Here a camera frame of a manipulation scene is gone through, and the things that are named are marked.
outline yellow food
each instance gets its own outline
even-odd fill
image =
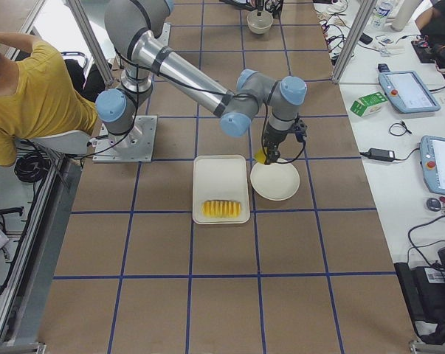
[[[239,201],[205,201],[202,213],[208,218],[237,218],[241,207]]]
[[[266,153],[263,152],[263,149],[260,149],[259,151],[257,151],[257,153],[255,154],[255,161],[260,163],[260,164],[265,164],[266,161]]]

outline cardboard floor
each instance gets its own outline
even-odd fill
[[[170,47],[229,89],[244,68],[303,78],[300,188],[248,222],[192,221],[193,160],[251,170],[264,111],[239,139],[156,77],[150,164],[87,161],[39,333],[51,354],[408,354],[413,329],[312,3],[252,34],[247,11],[175,0]],[[290,136],[280,146],[293,158]]]

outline power adapter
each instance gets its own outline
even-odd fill
[[[394,151],[375,149],[373,147],[370,150],[368,150],[367,152],[360,153],[360,155],[362,155],[370,160],[378,160],[378,161],[386,161],[386,162],[393,162],[396,160]]]
[[[360,36],[360,42],[364,44],[370,44],[372,40],[373,39],[369,35],[366,35],[364,33],[362,33],[362,35]]]

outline water bottle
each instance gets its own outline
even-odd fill
[[[381,1],[378,5],[376,5],[375,10],[373,11],[371,26],[375,30],[382,30],[392,9],[393,3],[388,0]]]

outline white table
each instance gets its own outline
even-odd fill
[[[360,3],[357,0],[350,0],[348,2],[348,8],[340,16],[340,18],[347,24],[348,27],[351,27],[353,20],[355,19],[356,13],[359,10]],[[326,9],[326,5],[316,4],[316,10],[324,11]],[[335,18],[332,18],[329,21],[329,24],[333,23]],[[340,78],[340,83],[352,84],[352,83],[364,83],[364,84],[373,84],[378,83],[378,64],[386,63],[392,72],[397,71],[407,71],[413,70],[419,74],[419,77],[424,81],[426,85],[443,85],[445,84],[445,79],[443,76],[437,71],[435,68],[435,64],[433,63],[421,63],[418,59],[417,54],[414,51],[413,46],[411,45],[411,41],[415,39],[415,37],[408,37],[405,39],[400,39],[404,35],[418,35],[420,31],[418,30],[415,22],[413,20],[409,21],[407,26],[401,31],[396,32],[391,28],[391,19],[388,19],[388,22],[384,26],[384,29],[377,30],[373,29],[371,25],[367,24],[364,29],[364,33],[369,35],[373,41],[368,44],[362,44],[356,46],[354,50],[354,56],[351,58],[350,63],[347,65],[343,75]],[[344,26],[339,26],[342,30],[342,33],[347,36],[349,29]],[[328,36],[338,35],[339,30],[335,27],[330,28],[328,31]],[[378,35],[386,35],[389,39],[394,42],[397,42],[398,46],[402,46],[403,49],[401,54],[393,54],[389,57],[381,56],[380,52],[376,52],[372,49],[382,48],[382,45],[378,43],[375,39]]]
[[[442,107],[437,112],[399,114],[391,104],[385,103],[380,112],[358,117],[349,111],[352,102],[365,94],[381,91],[381,87],[341,85],[340,88],[360,151],[367,151],[369,148],[394,150],[396,158],[405,159],[418,147],[422,136],[445,137],[445,89],[434,94]],[[413,134],[393,136],[388,133],[389,127],[401,120],[404,120]],[[431,212],[425,206],[428,198],[438,198],[439,195],[431,193],[423,181],[418,151],[405,162],[389,163],[365,158],[362,161],[393,262],[405,262],[410,247],[408,230],[440,216],[439,212]],[[413,232],[413,240],[418,246],[443,239],[445,240],[445,219]],[[440,243],[423,250],[429,260],[435,261],[438,259],[437,250],[444,246],[445,243]],[[411,255],[410,265],[424,264],[415,251]]]

